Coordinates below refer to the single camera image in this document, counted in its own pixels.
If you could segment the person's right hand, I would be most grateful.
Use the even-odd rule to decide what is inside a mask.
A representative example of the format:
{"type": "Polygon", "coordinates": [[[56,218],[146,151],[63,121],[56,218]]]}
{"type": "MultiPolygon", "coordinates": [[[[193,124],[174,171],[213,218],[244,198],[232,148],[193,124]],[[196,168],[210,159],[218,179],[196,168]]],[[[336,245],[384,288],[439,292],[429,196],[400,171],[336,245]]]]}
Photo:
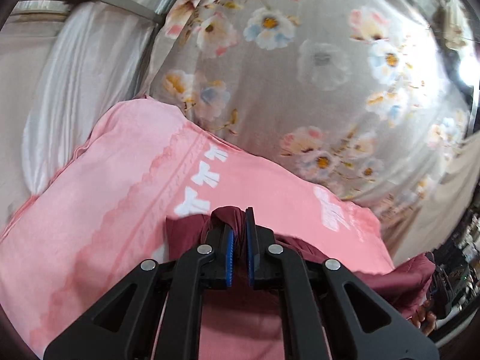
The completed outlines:
{"type": "Polygon", "coordinates": [[[425,301],[413,314],[410,322],[422,331],[425,336],[436,328],[436,315],[431,311],[431,301],[425,301]]]}

